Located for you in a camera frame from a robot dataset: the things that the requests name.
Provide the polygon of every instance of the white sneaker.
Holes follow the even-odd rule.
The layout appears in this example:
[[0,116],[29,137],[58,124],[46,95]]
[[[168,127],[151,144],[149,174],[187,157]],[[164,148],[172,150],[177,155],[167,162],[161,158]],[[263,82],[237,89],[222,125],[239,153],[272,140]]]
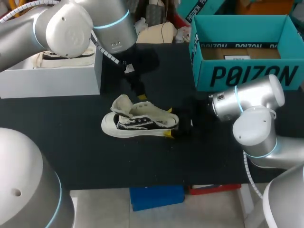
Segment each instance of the white sneaker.
[[133,104],[127,95],[120,95],[112,104],[113,112],[105,115],[101,128],[107,135],[130,138],[140,135],[166,136],[177,129],[179,118],[151,102]]
[[34,67],[57,68],[66,66],[87,66],[94,63],[95,50],[88,48],[82,55],[75,58],[66,58],[51,51],[44,51],[31,57]]

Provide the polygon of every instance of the blue container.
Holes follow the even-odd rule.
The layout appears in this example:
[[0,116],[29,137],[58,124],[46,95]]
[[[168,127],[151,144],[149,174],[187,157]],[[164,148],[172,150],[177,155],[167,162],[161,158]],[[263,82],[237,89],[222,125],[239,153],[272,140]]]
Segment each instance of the blue container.
[[138,211],[182,203],[185,193],[182,186],[130,188],[130,198],[133,211]]
[[182,0],[176,11],[189,23],[195,15],[214,15],[225,0]]
[[[277,48],[281,58],[204,60],[203,47]],[[304,42],[289,16],[195,16],[189,51],[198,91],[221,91],[268,74],[284,90],[304,81]]]

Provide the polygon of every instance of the shoe sole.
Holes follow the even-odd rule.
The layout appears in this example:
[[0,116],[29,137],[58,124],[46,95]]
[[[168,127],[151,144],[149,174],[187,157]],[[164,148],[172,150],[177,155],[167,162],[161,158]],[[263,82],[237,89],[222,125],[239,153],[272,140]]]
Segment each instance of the shoe sole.
[[95,60],[95,55],[81,58],[68,58],[68,59],[54,59],[45,60],[41,62],[40,68],[57,68],[57,67],[71,67],[71,66],[88,66],[92,65]]
[[107,135],[116,138],[132,138],[143,135],[166,137],[164,133],[174,129],[172,128],[172,129],[154,129],[154,130],[138,130],[138,131],[119,130],[116,128],[114,124],[113,121],[114,115],[115,113],[108,113],[107,115],[105,115],[105,117],[101,122],[101,129]]

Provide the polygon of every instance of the teal shoe box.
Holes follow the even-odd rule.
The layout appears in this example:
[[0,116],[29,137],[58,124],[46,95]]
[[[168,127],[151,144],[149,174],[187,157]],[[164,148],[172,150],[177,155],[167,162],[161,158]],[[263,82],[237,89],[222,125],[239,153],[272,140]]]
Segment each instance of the teal shoe box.
[[[204,48],[273,49],[280,57],[204,60]],[[198,91],[221,91],[269,74],[284,90],[304,81],[304,42],[289,16],[195,16],[189,51]]]
[[225,0],[182,0],[176,11],[189,23],[195,15],[213,15]]

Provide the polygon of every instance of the white shoe box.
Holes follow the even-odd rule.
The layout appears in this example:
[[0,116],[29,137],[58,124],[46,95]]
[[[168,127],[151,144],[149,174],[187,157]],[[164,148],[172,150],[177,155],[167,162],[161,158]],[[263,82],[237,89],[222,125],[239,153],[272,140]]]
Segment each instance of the white shoe box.
[[102,53],[94,64],[58,68],[35,68],[30,58],[0,73],[0,97],[46,97],[99,95]]

